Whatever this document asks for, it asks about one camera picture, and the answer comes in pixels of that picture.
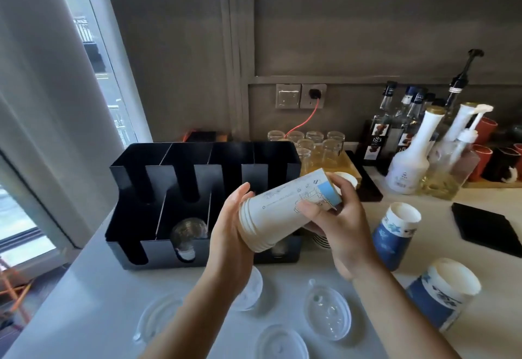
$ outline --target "white curtain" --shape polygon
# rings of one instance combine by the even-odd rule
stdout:
[[[123,146],[64,0],[0,0],[0,150],[82,248],[116,203]]]

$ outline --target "red cable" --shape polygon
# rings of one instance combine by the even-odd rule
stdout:
[[[315,108],[314,108],[314,111],[312,112],[312,114],[310,114],[310,117],[306,119],[306,121],[303,123],[303,124],[299,124],[298,126],[295,126],[293,127],[290,131],[287,132],[287,134],[284,136],[285,138],[287,137],[287,135],[292,132],[293,130],[299,128],[300,126],[303,126],[305,125],[307,122],[310,121],[310,118],[312,118],[312,116],[314,115],[315,111],[317,110],[317,106],[319,106],[319,99],[317,99],[317,102],[315,104]]]

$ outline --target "plug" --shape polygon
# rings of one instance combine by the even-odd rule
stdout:
[[[310,99],[321,99],[321,94],[321,90],[316,88],[311,88],[310,91],[308,91]]]

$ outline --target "wall socket plate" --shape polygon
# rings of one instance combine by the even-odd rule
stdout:
[[[276,84],[276,109],[299,109],[300,84]]]
[[[300,109],[314,109],[317,103],[316,99],[311,99],[309,92],[311,89],[318,89],[321,91],[321,99],[319,99],[319,105],[317,109],[322,109],[325,104],[326,96],[326,84],[303,84],[301,87],[301,102],[299,103]]]

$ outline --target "left hand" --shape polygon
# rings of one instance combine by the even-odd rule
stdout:
[[[246,182],[225,200],[212,229],[204,272],[207,277],[218,281],[233,298],[245,288],[254,264],[254,252],[248,248],[238,232],[240,204],[255,195],[249,189],[250,183]]]

